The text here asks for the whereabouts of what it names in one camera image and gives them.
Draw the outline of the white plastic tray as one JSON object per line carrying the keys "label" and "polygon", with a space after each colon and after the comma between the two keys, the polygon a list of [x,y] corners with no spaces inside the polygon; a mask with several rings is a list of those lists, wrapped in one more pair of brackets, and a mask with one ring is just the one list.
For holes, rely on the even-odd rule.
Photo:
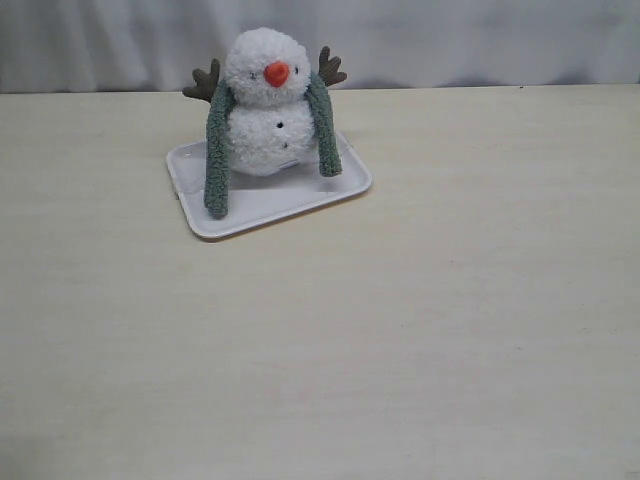
{"label": "white plastic tray", "polygon": [[335,177],[320,175],[316,152],[268,177],[233,172],[229,213],[219,220],[204,206],[206,143],[173,148],[166,166],[191,231],[203,240],[217,241],[367,192],[373,183],[370,170],[341,132],[337,144],[342,173]]}

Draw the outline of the white curtain backdrop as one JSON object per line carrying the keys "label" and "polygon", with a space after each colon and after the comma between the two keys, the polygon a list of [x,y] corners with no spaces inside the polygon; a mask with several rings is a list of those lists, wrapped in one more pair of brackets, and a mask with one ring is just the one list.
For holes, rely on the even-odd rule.
{"label": "white curtain backdrop", "polygon": [[629,84],[635,1],[5,1],[5,93],[176,91],[267,26],[342,60],[349,89]]}

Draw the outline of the green knitted scarf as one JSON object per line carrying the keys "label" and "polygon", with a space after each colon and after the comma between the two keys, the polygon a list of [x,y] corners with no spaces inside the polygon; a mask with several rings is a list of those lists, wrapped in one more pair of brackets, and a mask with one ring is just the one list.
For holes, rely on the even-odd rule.
{"label": "green knitted scarf", "polygon": [[270,176],[312,150],[323,177],[342,173],[325,79],[317,72],[299,78],[289,90],[263,74],[247,74],[242,87],[222,79],[210,98],[206,123],[204,206],[215,219],[228,214],[232,171]]}

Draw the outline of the white plush snowman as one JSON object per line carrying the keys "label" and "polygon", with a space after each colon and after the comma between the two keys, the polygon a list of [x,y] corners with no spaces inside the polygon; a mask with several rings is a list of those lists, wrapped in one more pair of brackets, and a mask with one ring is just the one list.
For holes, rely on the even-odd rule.
{"label": "white plush snowman", "polygon": [[306,48],[269,27],[241,33],[224,61],[196,68],[185,97],[210,104],[208,137],[230,169],[270,176],[311,154],[322,176],[342,172],[331,86],[346,80],[342,60],[321,48],[313,66]]}

